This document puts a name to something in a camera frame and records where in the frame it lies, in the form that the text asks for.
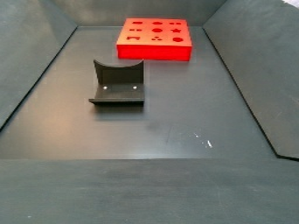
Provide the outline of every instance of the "gray wall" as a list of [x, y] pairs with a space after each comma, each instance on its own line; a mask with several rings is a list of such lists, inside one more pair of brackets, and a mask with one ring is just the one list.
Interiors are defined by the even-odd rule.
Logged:
[[79, 25], [124, 24], [126, 18], [186, 18], [203, 25], [227, 0], [52, 0]]
[[277, 153], [299, 158], [299, 10], [229, 0], [204, 29]]
[[47, 0], [0, 1], [0, 128], [76, 24]]

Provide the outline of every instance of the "shape cutout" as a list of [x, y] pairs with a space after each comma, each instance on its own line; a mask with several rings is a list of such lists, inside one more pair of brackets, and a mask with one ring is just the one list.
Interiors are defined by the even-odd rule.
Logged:
[[160, 28], [154, 28], [152, 29], [152, 32], [162, 32], [163, 31], [163, 29], [160, 29]]
[[162, 41], [162, 39], [159, 37], [154, 37], [152, 40], [160, 40]]
[[140, 32], [142, 29], [130, 29], [131, 32]]
[[179, 29], [174, 29], [172, 32], [182, 32], [182, 30], [179, 30]]
[[183, 38], [172, 38], [172, 41], [175, 41], [175, 42], [183, 42]]
[[139, 39], [140, 39], [140, 37], [127, 37], [126, 39], [127, 39], [127, 40], [130, 40], [130, 39], [139, 40]]

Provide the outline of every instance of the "black plastic part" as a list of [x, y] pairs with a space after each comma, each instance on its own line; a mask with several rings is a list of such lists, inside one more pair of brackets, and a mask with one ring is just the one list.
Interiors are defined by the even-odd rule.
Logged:
[[107, 66], [94, 60], [98, 73], [98, 92], [94, 104], [144, 103], [144, 62], [134, 66]]

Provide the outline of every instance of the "white speck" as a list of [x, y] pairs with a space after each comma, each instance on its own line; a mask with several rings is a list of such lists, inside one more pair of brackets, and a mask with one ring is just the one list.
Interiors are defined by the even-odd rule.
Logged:
[[212, 148], [212, 146], [211, 146], [211, 141], [208, 140], [208, 145], [210, 145], [210, 147]]

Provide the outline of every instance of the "gray floor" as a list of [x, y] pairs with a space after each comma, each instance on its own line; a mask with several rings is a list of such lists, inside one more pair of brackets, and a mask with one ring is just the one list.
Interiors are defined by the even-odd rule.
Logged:
[[190, 62], [144, 63], [146, 103], [95, 107], [92, 60], [119, 60], [120, 27], [80, 27], [0, 135], [0, 158], [274, 158], [200, 27]]
[[[2, 133], [19, 159], [0, 161], [0, 222], [295, 224], [299, 164], [275, 158], [202, 28], [188, 65], [146, 62], [144, 110], [88, 103], [118, 30], [78, 30]], [[175, 159], [36, 160], [120, 157]]]

